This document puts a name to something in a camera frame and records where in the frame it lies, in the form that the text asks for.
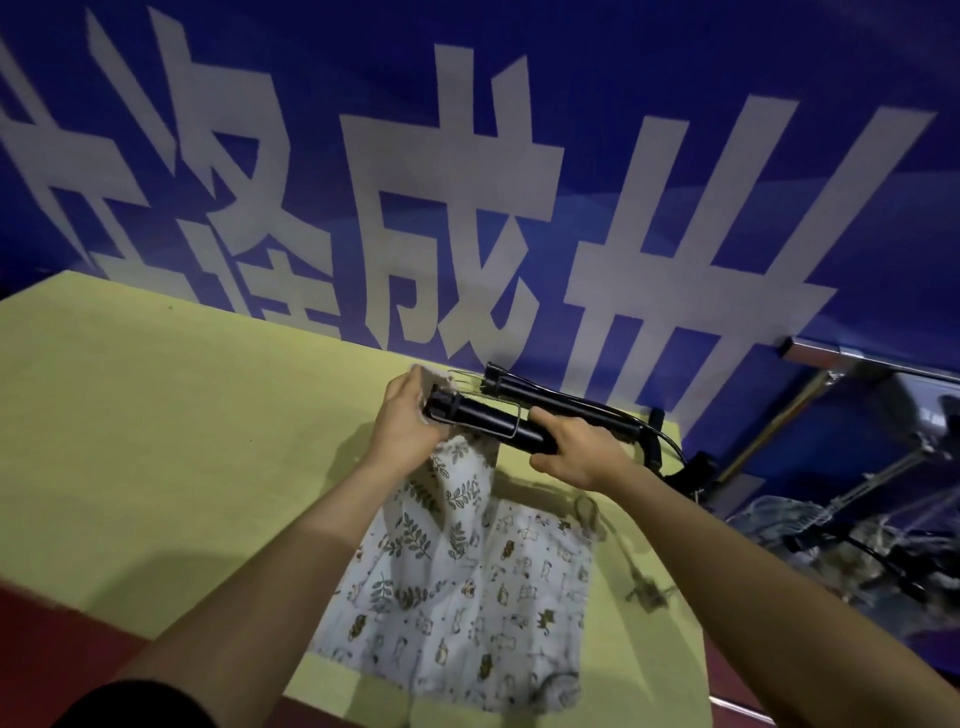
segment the white cloth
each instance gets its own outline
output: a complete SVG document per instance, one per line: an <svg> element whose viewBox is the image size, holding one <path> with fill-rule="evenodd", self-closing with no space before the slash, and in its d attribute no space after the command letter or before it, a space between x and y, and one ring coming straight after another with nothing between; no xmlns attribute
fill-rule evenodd
<svg viewBox="0 0 960 728"><path fill-rule="evenodd" d="M580 691L592 534L491 497L498 443L458 432L371 523L310 649L502 713Z"/></svg>

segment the person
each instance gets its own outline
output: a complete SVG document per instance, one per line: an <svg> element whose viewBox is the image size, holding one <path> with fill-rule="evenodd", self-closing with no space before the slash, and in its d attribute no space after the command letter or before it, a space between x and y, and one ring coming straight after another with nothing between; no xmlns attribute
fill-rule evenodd
<svg viewBox="0 0 960 728"><path fill-rule="evenodd" d="M342 482L57 725L262 725L373 516L446 436L420 418L420 376L415 367L387 385L370 446ZM671 490L607 430L536 408L530 417L559 446L531 456L534 470L634 519L779 726L960 725L960 696L912 651Z"/></svg>

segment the yellow table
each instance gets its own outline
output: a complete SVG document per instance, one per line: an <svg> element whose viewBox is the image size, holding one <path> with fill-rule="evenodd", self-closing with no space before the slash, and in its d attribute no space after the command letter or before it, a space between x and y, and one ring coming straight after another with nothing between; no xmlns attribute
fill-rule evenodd
<svg viewBox="0 0 960 728"><path fill-rule="evenodd" d="M74 273L1 302L0 579L155 637L343 476L410 361ZM546 490L508 488L564 500L523 453L500 452L506 476ZM651 614L625 600L617 539L672 582L601 507L614 532L596 550L583 696L538 724L709 726L700 627L678 595ZM312 654L287 694L370 726L408 711L416 726L532 723L410 705Z"/></svg>

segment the red floor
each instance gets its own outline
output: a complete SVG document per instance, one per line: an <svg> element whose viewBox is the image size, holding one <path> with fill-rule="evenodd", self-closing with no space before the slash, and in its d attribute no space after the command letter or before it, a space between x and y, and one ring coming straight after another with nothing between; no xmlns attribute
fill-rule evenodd
<svg viewBox="0 0 960 728"><path fill-rule="evenodd" d="M106 682L145 642L32 596L0 586L0 723L45 728L85 692ZM707 645L714 694L756 705L719 653ZM757 728L754 720L713 708L715 728ZM350 726L296 700L283 698L271 728Z"/></svg>

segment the forearm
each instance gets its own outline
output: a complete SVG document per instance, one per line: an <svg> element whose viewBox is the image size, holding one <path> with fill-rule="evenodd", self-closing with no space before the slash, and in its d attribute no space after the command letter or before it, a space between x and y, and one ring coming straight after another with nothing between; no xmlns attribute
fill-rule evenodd
<svg viewBox="0 0 960 728"><path fill-rule="evenodd" d="M946 726L960 698L908 648L775 556L624 465L606 489L774 717L818 728Z"/></svg>
<svg viewBox="0 0 960 728"><path fill-rule="evenodd" d="M197 699L222 728L262 725L374 514L399 478L351 473L123 670Z"/></svg>

